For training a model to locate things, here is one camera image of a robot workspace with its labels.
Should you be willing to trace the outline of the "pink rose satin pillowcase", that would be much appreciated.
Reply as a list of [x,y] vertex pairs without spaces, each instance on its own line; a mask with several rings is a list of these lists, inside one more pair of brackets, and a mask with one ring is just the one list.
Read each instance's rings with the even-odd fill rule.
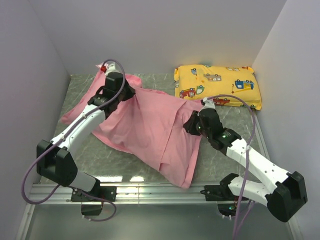
[[189,188],[196,168],[201,137],[183,125],[202,105],[163,91],[142,87],[142,80],[125,75],[135,89],[92,134],[105,145],[133,154],[162,174],[170,183]]

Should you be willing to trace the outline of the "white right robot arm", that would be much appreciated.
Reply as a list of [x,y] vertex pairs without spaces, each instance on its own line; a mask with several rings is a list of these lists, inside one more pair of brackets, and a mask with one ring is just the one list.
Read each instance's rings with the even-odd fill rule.
[[279,221],[288,222],[308,201],[304,177],[297,171],[278,167],[247,144],[234,130],[223,127],[217,111],[193,111],[183,125],[188,134],[205,137],[223,155],[248,167],[259,181],[245,180],[236,173],[224,177],[219,185],[205,185],[206,201],[231,201],[238,196],[267,207]]

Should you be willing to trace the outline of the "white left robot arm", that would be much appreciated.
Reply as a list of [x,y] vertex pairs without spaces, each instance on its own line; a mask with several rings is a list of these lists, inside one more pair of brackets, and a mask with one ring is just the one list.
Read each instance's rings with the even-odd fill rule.
[[79,116],[52,140],[42,140],[37,145],[37,173],[62,187],[82,191],[89,201],[96,201],[102,193],[101,182],[80,171],[73,156],[85,138],[117,110],[119,103],[134,95],[135,90],[122,73],[108,73],[104,85],[89,99]]

